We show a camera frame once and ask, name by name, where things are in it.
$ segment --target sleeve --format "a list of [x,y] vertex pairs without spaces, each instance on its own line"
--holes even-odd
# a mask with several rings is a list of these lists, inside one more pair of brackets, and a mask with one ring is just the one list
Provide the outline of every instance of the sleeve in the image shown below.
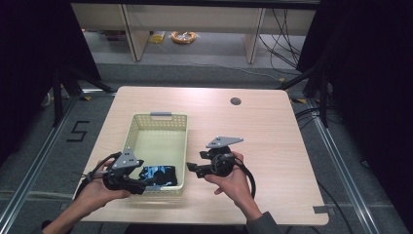
[[246,224],[249,234],[282,234],[273,217],[269,212]]

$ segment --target basket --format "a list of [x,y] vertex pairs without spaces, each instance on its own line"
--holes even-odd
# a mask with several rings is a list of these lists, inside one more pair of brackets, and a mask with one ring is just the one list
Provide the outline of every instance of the basket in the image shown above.
[[144,161],[130,177],[139,178],[143,167],[174,166],[175,186],[147,186],[148,192],[179,192],[184,183],[188,117],[183,113],[150,112],[132,116],[125,142],[137,159]]

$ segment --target smartphone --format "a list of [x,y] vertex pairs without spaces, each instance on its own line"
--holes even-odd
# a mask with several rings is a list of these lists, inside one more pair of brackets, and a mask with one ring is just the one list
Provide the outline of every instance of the smartphone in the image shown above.
[[174,166],[143,167],[139,180],[147,181],[148,186],[175,186],[177,184]]

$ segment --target yellow object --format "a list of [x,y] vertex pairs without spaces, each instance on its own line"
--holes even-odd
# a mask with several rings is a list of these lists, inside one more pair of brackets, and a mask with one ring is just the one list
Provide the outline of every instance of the yellow object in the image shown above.
[[177,44],[189,44],[195,41],[197,35],[195,32],[178,32],[174,31],[170,38],[174,43]]
[[166,32],[164,31],[155,31],[151,37],[149,37],[149,43],[161,44],[164,41]]

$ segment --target wooden table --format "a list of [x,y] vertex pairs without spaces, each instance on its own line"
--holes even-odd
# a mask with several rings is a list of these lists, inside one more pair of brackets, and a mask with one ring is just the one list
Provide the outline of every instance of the wooden table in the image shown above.
[[[242,103],[234,105],[231,98]],[[244,155],[255,177],[255,200],[278,224],[324,225],[327,214],[314,172],[284,91],[122,87],[97,138],[85,173],[98,160],[122,150],[136,112],[171,111],[188,114],[187,162],[204,165],[199,152],[216,136],[243,137],[231,149]],[[242,212],[216,185],[186,170],[181,195],[132,195],[116,200],[85,221],[140,223],[245,224]]]

